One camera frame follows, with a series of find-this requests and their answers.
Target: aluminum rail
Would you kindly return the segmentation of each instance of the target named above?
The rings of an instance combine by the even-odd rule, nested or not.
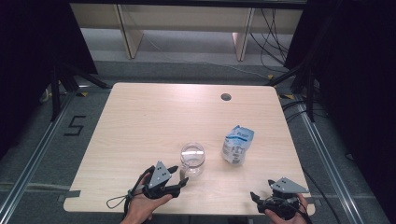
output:
[[[298,94],[295,95],[297,101],[303,100],[302,97]],[[298,105],[300,112],[305,111],[304,105]],[[341,201],[341,205],[343,205],[344,210],[346,211],[346,215],[350,221],[350,223],[363,224],[364,221],[361,217],[361,213],[356,206],[355,200],[352,198],[347,185],[345,184],[343,178],[338,172],[334,162],[332,161],[332,156],[330,155],[326,145],[324,144],[317,126],[314,122],[311,122],[310,118],[306,115],[306,113],[302,114],[303,121],[305,126],[314,141],[315,147],[318,151],[320,159],[324,165],[324,168],[329,175],[330,180],[332,181],[332,185],[334,186],[335,192],[338,195],[338,198]]]
[[[66,108],[70,105],[75,95],[76,95],[75,91],[70,91],[66,95],[59,115],[54,121],[52,121],[49,124],[46,132],[44,133],[43,137],[38,143],[35,152],[33,153],[30,160],[27,162],[20,177],[18,178],[17,182],[15,182],[8,196],[3,201],[0,207],[0,223],[6,224],[11,218],[12,213],[14,212],[19,201],[21,200],[21,197],[27,185],[29,184],[30,180],[35,174],[38,165],[40,164],[42,158],[44,157],[47,148],[49,147],[51,140],[56,133],[57,128],[59,127],[61,121],[63,120]]]

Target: gray carpet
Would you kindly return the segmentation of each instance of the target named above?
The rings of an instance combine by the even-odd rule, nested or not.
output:
[[[157,82],[157,83],[197,83],[197,84],[231,84],[231,85],[262,85],[267,82],[268,74],[276,77],[281,73],[269,71],[262,66],[237,65],[236,68],[250,73],[241,72],[231,67],[213,64],[196,63],[120,63],[96,62],[100,76],[108,84],[119,81]],[[290,93],[292,78],[276,86],[279,94]],[[31,180],[31,186],[24,193],[9,223],[119,223],[121,214],[67,213],[63,210],[58,197],[64,195],[73,182],[76,171],[90,142],[97,120],[109,95],[108,90],[94,87],[90,82],[78,78],[80,85],[88,94],[76,96],[67,108],[62,123],[57,130],[42,162]],[[292,100],[281,100],[287,104]],[[321,104],[315,104],[318,130],[331,152],[332,158],[352,193],[363,219],[366,223],[389,223],[373,193],[367,187],[356,164],[345,157],[345,149],[337,131],[332,126],[331,118],[326,117]],[[285,117],[291,118],[298,113],[297,106],[285,111]],[[50,123],[51,101],[43,103],[36,109],[31,122],[19,138],[19,143],[12,148],[0,162],[0,200],[3,201],[9,190],[9,183],[14,183],[24,164],[32,155],[43,132]],[[69,128],[74,116],[85,116],[75,119],[75,124],[83,125],[80,135],[66,136],[65,133],[76,133],[78,130]],[[329,199],[341,223],[349,223],[347,214],[338,199],[334,187],[318,156],[315,145],[305,128],[301,116],[289,122],[290,133],[295,144],[302,166],[313,177],[318,187]],[[316,203],[316,213],[311,217],[314,223],[336,223],[334,215],[320,194],[317,186],[306,177],[308,186]],[[152,223],[227,223],[229,217],[179,217],[155,216]],[[258,214],[254,223],[268,223],[268,219]]]

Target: tabletop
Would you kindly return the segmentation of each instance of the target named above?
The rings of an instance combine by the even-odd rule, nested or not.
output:
[[[223,100],[222,95],[231,97]],[[243,165],[221,157],[224,138],[236,125],[254,131]],[[249,193],[272,195],[268,179],[281,177],[307,188],[287,122],[273,87],[117,83],[97,123],[67,198],[69,212],[123,212],[106,201],[125,195],[151,165],[181,166],[189,142],[205,149],[204,171],[178,198],[155,212],[185,215],[259,215]],[[167,185],[177,184],[178,172]],[[310,204],[308,213],[315,206]]]

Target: finger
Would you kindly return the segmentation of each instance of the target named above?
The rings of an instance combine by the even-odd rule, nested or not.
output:
[[[173,197],[172,197],[171,194],[166,194],[166,195],[162,196],[161,198],[154,200],[154,206],[155,206],[155,208],[157,208],[157,207],[159,207],[159,206],[161,206],[161,205],[163,205],[163,204],[166,204],[166,203],[169,202],[172,198],[173,198]]]
[[[150,175],[150,173],[146,173],[143,178],[140,180],[139,185],[143,185],[145,183],[146,177],[148,177],[148,175]]]
[[[306,213],[308,209],[308,202],[301,193],[297,193],[298,200],[300,201],[300,211]]]
[[[297,193],[298,200],[300,200],[300,203],[304,206],[308,206],[308,202],[306,201],[305,197],[301,193]]]
[[[265,215],[267,215],[269,218],[271,218],[271,220],[273,221],[273,223],[281,223],[283,221],[282,218],[280,218],[275,212],[269,210],[269,209],[265,209],[264,211]]]

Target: clear glass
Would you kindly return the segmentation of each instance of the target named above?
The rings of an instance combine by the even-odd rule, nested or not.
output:
[[[180,169],[180,179],[185,177],[195,177],[204,170],[205,151],[198,143],[188,143],[180,153],[182,167]]]

